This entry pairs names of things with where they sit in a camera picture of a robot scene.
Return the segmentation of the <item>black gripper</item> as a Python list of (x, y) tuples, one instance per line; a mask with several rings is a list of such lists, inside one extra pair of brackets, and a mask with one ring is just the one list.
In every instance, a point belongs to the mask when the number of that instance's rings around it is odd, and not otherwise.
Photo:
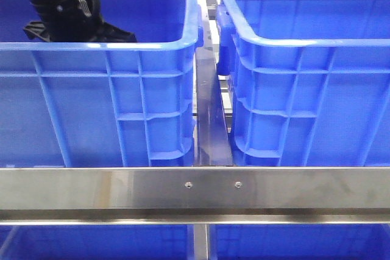
[(134, 43), (136, 36), (104, 21), (100, 0), (29, 0), (40, 17), (23, 31), (45, 42)]

